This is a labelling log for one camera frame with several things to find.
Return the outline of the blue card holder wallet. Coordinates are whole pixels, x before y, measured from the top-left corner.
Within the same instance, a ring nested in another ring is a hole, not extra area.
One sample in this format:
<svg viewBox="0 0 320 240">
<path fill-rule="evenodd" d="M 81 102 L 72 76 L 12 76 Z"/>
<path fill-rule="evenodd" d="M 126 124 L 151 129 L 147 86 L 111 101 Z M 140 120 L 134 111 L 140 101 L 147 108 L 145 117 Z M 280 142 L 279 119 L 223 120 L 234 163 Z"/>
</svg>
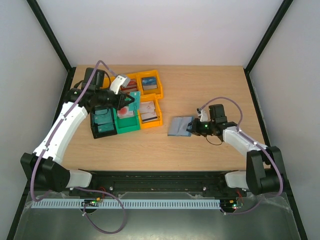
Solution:
<svg viewBox="0 0 320 240">
<path fill-rule="evenodd" d="M 167 135 L 170 137 L 190 137 L 186 129 L 190 128 L 188 123 L 194 120 L 193 116 L 176 116 L 172 119 Z"/>
</svg>

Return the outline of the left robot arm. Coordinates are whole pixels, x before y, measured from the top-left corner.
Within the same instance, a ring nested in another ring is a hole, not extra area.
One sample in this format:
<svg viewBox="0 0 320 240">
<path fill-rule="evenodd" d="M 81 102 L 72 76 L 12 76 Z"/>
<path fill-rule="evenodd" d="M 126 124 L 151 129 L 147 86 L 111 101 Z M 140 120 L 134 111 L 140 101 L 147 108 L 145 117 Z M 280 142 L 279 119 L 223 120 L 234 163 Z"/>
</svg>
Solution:
<svg viewBox="0 0 320 240">
<path fill-rule="evenodd" d="M 69 170 L 62 166 L 67 146 L 81 122 L 96 107 L 120 110 L 134 101 L 122 91 L 130 78 L 116 75 L 103 88 L 107 73 L 101 69 L 88 67 L 84 80 L 76 83 L 64 99 L 58 118 L 49 133 L 33 153 L 24 153 L 20 159 L 30 186 L 39 185 L 48 190 L 61 192 L 67 188 L 86 188 L 92 174 L 84 170 Z"/>
</svg>

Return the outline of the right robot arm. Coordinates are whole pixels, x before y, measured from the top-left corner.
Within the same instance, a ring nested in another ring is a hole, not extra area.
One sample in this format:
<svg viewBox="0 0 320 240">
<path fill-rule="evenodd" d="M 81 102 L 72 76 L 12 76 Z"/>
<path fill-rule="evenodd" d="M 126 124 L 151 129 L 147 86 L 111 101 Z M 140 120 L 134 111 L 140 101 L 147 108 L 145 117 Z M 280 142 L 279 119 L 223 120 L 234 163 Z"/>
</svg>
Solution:
<svg viewBox="0 0 320 240">
<path fill-rule="evenodd" d="M 230 171 L 218 183 L 218 191 L 229 196 L 236 188 L 248 190 L 254 195 L 277 193 L 285 189 L 285 173 L 281 150 L 262 144 L 242 131 L 238 124 L 228 121 L 222 104 L 209 106 L 209 116 L 198 109 L 198 117 L 188 123 L 186 131 L 208 137 L 216 136 L 237 150 L 246 161 L 245 171 Z"/>
</svg>

